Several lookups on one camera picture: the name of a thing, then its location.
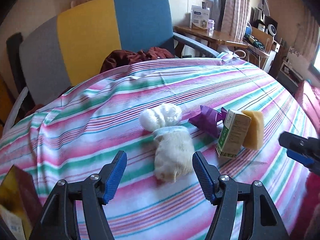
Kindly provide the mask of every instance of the purple wrapper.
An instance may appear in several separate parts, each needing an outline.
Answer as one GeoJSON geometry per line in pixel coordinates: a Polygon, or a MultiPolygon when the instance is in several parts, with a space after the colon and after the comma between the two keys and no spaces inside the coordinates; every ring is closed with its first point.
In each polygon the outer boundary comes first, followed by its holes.
{"type": "Polygon", "coordinates": [[[219,131],[217,128],[217,123],[221,120],[224,122],[228,111],[224,108],[221,108],[221,113],[219,113],[210,107],[202,105],[200,106],[200,109],[201,113],[190,118],[189,123],[198,127],[200,130],[206,132],[212,137],[218,138],[219,131]]]}

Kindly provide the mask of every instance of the sponge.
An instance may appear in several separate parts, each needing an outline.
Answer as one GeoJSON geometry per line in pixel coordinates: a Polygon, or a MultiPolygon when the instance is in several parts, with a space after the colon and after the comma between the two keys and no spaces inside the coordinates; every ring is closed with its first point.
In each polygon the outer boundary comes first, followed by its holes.
{"type": "Polygon", "coordinates": [[[242,146],[251,150],[259,150],[263,145],[263,114],[261,111],[242,110],[241,112],[251,117],[249,129],[242,146]]]}

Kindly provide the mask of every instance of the chair armrest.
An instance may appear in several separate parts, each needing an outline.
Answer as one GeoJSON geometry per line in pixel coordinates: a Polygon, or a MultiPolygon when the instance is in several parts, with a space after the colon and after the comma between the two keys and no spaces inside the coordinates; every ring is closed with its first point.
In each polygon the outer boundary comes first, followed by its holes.
{"type": "Polygon", "coordinates": [[[3,128],[3,132],[2,134],[5,135],[11,128],[12,126],[14,125],[14,121],[16,120],[17,118],[17,115],[18,115],[18,111],[21,107],[21,104],[23,102],[23,100],[26,98],[27,94],[28,94],[29,90],[27,87],[25,87],[20,95],[18,96],[17,100],[15,101],[11,111],[10,111],[10,114],[7,118],[7,121],[5,122],[5,125],[4,125],[4,128],[3,128]]]}
{"type": "Polygon", "coordinates": [[[214,49],[211,49],[207,47],[206,45],[203,45],[202,43],[198,41],[194,41],[193,39],[190,39],[186,36],[183,36],[178,33],[173,33],[173,38],[178,41],[183,43],[184,45],[187,45],[193,49],[198,50],[202,54],[204,54],[206,57],[217,57],[220,53],[216,52],[214,49]]]}

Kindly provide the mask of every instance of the striped tablecloth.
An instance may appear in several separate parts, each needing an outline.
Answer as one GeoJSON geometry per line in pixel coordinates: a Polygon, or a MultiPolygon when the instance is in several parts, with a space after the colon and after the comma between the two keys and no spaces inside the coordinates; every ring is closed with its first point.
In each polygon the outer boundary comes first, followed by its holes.
{"type": "MultiPolygon", "coordinates": [[[[215,207],[206,201],[195,174],[174,184],[154,174],[155,145],[142,129],[139,113],[161,103],[183,110],[181,125],[196,151],[236,181],[261,180],[287,230],[297,218],[308,170],[289,159],[278,144],[282,131],[316,137],[294,98],[271,76],[245,61],[221,54],[216,59],[162,59],[117,68],[82,83],[15,125],[0,142],[0,179],[12,164],[32,174],[44,203],[59,179],[76,182],[111,162],[118,150],[128,164],[114,200],[104,207],[116,239],[204,239],[215,207]],[[200,105],[219,110],[263,112],[264,145],[243,149],[236,159],[217,157],[216,139],[189,124],[200,105]]],[[[82,239],[88,239],[81,202],[82,239]]],[[[239,203],[232,239],[237,239],[239,203]]]]}

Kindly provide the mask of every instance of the pink fabric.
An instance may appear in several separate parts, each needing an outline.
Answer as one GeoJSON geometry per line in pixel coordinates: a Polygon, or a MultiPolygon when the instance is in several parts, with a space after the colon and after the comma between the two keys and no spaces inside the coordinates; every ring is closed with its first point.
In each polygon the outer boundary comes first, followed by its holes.
{"type": "Polygon", "coordinates": [[[304,81],[299,84],[295,99],[309,117],[317,133],[320,134],[320,89],[304,81]]]}

